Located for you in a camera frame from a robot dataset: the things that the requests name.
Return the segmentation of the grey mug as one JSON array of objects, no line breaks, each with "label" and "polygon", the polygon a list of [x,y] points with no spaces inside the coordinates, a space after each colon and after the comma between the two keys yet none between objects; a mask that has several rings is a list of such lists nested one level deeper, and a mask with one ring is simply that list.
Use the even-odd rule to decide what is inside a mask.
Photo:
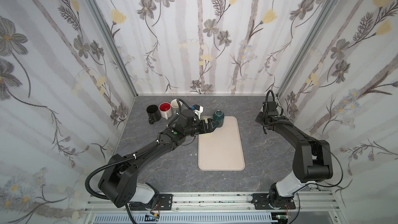
[{"label": "grey mug", "polygon": [[182,103],[178,99],[173,99],[171,101],[172,112],[176,115],[181,107]]}]

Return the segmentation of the white cream mug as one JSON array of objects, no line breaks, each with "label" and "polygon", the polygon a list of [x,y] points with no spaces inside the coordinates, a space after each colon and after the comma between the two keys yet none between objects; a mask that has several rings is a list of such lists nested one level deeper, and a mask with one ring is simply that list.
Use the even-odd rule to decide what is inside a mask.
[{"label": "white cream mug", "polygon": [[169,120],[173,116],[172,106],[168,102],[161,103],[159,105],[159,111],[160,111],[161,117],[166,120]]}]

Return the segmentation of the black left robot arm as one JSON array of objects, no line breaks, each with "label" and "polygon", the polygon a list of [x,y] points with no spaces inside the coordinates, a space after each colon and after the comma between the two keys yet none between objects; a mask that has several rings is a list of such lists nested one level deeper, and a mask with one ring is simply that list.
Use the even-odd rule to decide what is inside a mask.
[{"label": "black left robot arm", "polygon": [[110,200],[117,208],[125,207],[129,217],[132,209],[155,209],[160,205],[160,193],[149,183],[139,183],[138,176],[150,163],[181,146],[188,136],[214,132],[218,121],[201,119],[189,106],[177,100],[178,111],[154,141],[126,156],[113,155],[108,164],[95,169],[85,180],[86,191],[93,197]]}]

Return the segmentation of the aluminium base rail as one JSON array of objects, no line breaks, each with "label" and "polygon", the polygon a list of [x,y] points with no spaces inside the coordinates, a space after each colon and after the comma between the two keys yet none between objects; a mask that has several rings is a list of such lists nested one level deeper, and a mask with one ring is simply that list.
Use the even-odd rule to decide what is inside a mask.
[{"label": "aluminium base rail", "polygon": [[345,224],[327,191],[300,192],[285,206],[271,208],[266,193],[165,193],[151,210],[116,208],[91,197],[82,224]]}]

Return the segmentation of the beige rectangular tray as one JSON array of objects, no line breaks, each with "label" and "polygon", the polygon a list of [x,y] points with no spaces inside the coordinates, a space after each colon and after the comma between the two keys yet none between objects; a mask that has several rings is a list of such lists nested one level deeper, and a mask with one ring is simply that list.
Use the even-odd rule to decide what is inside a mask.
[{"label": "beige rectangular tray", "polygon": [[199,135],[198,166],[202,171],[242,171],[245,168],[235,117],[227,116],[222,127],[213,133]]}]

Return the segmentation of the light green mug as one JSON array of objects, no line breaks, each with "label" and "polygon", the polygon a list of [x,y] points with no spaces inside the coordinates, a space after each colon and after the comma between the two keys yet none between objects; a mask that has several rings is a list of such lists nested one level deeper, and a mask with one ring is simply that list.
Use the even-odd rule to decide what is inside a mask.
[{"label": "light green mug", "polygon": [[207,134],[203,133],[205,125],[206,125],[205,122],[203,121],[203,119],[201,119],[201,122],[200,122],[201,135],[207,135],[208,134],[208,133]]}]

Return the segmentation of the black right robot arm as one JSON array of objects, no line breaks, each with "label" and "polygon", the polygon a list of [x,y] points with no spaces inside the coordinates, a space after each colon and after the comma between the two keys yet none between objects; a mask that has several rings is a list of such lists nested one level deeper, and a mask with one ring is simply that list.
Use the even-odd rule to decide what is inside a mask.
[{"label": "black right robot arm", "polygon": [[262,126],[264,134],[273,131],[295,149],[292,172],[284,179],[273,183],[266,196],[268,205],[273,209],[287,206],[293,201],[294,195],[308,185],[320,186],[321,182],[331,179],[334,173],[332,159],[339,164],[341,178],[337,183],[325,187],[336,187],[344,179],[342,164],[331,152],[330,144],[301,131],[283,115],[284,110],[278,108],[274,92],[268,90],[266,100],[262,103],[262,110],[256,117],[256,122]]}]

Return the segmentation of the dark green mug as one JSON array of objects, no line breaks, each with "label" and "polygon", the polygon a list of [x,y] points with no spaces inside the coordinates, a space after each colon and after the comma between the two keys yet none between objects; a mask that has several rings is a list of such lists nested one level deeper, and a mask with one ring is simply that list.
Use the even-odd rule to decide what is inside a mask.
[{"label": "dark green mug", "polygon": [[225,115],[224,115],[224,112],[222,110],[216,110],[213,113],[212,119],[217,122],[217,127],[218,128],[223,126],[224,118],[225,118]]}]

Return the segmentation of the black mug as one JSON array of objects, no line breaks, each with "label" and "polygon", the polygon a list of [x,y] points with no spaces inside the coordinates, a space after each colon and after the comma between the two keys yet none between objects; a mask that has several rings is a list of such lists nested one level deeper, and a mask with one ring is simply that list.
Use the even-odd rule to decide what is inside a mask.
[{"label": "black mug", "polygon": [[158,122],[162,118],[160,110],[157,105],[149,105],[146,108],[146,113],[148,115],[149,124],[154,124],[155,122]]}]

